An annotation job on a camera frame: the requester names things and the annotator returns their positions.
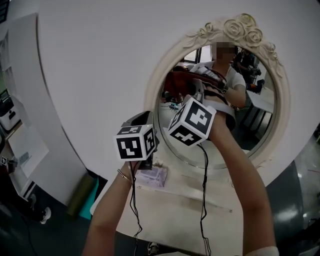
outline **black cable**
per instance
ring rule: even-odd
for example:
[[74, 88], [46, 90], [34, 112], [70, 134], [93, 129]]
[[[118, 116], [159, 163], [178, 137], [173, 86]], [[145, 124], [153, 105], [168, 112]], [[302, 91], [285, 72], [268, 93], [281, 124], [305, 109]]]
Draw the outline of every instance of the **black cable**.
[[202, 196], [202, 210], [201, 210], [201, 219], [200, 219], [200, 228], [201, 228], [201, 235], [204, 241], [204, 249], [205, 249], [205, 255], [207, 255], [207, 252], [209, 256], [211, 255], [211, 248], [209, 245], [209, 239], [205, 237], [204, 235], [204, 228], [202, 225], [202, 221], [205, 219], [207, 216], [207, 209], [206, 209], [206, 188], [207, 188], [207, 175], [208, 175], [208, 155], [205, 149], [202, 147], [202, 145], [197, 145], [199, 148], [202, 149], [204, 153], [204, 177], [203, 177], [203, 183], [202, 183], [202, 188], [203, 188], [203, 196]]
[[136, 220], [137, 220], [138, 226], [139, 226], [138, 232], [133, 236], [133, 238], [135, 239], [134, 256], [136, 256], [137, 255], [137, 248], [138, 248], [138, 235], [143, 230], [141, 225], [140, 225], [139, 213], [138, 213], [138, 210], [137, 210], [137, 207], [136, 207], [136, 177], [135, 177], [135, 169], [136, 169], [136, 166], [137, 166], [138, 162], [136, 162], [134, 167], [132, 167], [132, 163], [131, 162], [129, 162], [129, 163], [130, 163], [131, 177], [132, 177], [132, 194], [131, 194], [131, 199], [130, 199], [130, 208], [133, 211], [134, 215], [136, 216]]
[[26, 229], [28, 231], [28, 240], [29, 240], [29, 244], [30, 244], [30, 246], [32, 248], [32, 251], [33, 251], [35, 256], [38, 256], [38, 254], [36, 253], [36, 250], [34, 248], [34, 245], [32, 244], [32, 241], [31, 241], [31, 234], [30, 234], [30, 227], [29, 227], [30, 219], [25, 220], [22, 216], [21, 216], [21, 218], [22, 218], [24, 224], [26, 225]]

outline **strap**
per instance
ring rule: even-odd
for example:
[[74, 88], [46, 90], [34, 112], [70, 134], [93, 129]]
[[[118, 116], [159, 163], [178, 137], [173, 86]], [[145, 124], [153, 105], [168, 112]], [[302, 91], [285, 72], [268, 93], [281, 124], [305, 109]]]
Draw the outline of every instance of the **strap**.
[[227, 83], [227, 79], [222, 74], [220, 74], [215, 70], [208, 69], [206, 66], [199, 67], [196, 73], [199, 75], [206, 75], [208, 77], [211, 77], [215, 79], [217, 82], [218, 81], [222, 82], [224, 85]]
[[211, 90], [204, 90], [204, 96], [217, 96], [220, 100], [222, 100], [226, 105], [228, 105], [228, 102], [226, 101], [225, 97], [223, 97], [221, 94], [216, 93], [215, 91]]
[[223, 92], [222, 92], [222, 90], [219, 88], [219, 85], [216, 86], [216, 85], [214, 85], [214, 84], [212, 84], [212, 83], [210, 83], [210, 82], [203, 81], [203, 80], [201, 80], [201, 79], [199, 79], [199, 80], [203, 83], [203, 85], [204, 85], [205, 87], [210, 86], [212, 89], [217, 90], [220, 94], [223, 95]]
[[221, 111], [226, 113], [226, 119], [225, 119], [226, 126], [229, 128], [230, 131], [232, 131], [235, 128], [236, 117], [235, 117], [235, 111], [233, 110], [232, 107], [224, 103], [208, 100], [208, 99], [204, 99], [202, 104], [205, 107], [213, 108], [216, 111]]

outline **wrist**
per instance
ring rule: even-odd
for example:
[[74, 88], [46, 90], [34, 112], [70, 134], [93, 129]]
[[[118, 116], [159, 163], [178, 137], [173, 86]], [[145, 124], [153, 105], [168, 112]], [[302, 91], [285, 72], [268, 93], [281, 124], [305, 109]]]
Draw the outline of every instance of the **wrist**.
[[[132, 161], [131, 162], [131, 166], [132, 166], [132, 168], [134, 168], [134, 172], [133, 172], [134, 175], [136, 175], [137, 170], [139, 169], [140, 163], [141, 163], [141, 161], [139, 161], [139, 162]], [[127, 178], [130, 178], [130, 179], [131, 179], [131, 175], [132, 175], [131, 166], [130, 166], [130, 162], [125, 162], [120, 170], [123, 173], [123, 175], [125, 175]]]

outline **black and white cube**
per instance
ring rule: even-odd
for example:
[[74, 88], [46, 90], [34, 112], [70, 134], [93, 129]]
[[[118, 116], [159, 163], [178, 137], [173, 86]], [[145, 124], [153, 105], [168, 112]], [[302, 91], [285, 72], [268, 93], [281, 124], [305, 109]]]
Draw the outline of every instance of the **black and white cube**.
[[113, 140], [118, 158], [124, 161], [146, 160], [156, 148], [151, 124], [122, 127]]
[[1, 164], [3, 166], [6, 166], [7, 165], [7, 158], [5, 158], [4, 156], [1, 156]]
[[216, 110], [190, 98], [171, 120], [168, 134], [188, 147], [205, 141], [210, 133]]

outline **white shirt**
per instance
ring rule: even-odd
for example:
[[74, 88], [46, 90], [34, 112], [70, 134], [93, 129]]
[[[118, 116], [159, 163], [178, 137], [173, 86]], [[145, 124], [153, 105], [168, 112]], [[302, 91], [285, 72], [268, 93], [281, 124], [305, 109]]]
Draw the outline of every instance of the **white shirt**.
[[[209, 61], [209, 62], [200, 62], [197, 65], [193, 66], [190, 70], [190, 72], [196, 73], [196, 74], [202, 74], [202, 72], [198, 71], [199, 68], [201, 67], [206, 67], [208, 69], [212, 69], [214, 65], [214, 61]], [[229, 67], [226, 76], [226, 85], [229, 86], [230, 88], [234, 88], [236, 85], [243, 85], [246, 87], [246, 82], [243, 78], [243, 76], [235, 71], [233, 67]]]

